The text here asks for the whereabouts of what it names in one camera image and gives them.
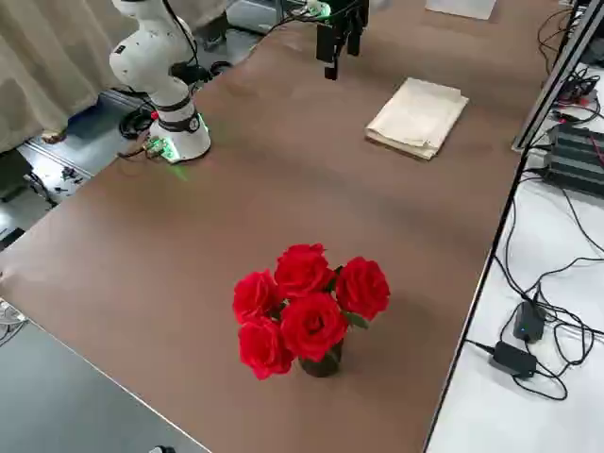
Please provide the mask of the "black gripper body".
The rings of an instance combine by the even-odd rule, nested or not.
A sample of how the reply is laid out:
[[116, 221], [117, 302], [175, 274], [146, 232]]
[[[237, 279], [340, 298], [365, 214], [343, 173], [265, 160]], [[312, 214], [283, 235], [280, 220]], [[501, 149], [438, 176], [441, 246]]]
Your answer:
[[368, 0], [329, 0], [329, 6], [331, 8], [329, 15], [331, 26], [352, 24], [365, 28], [368, 24]]

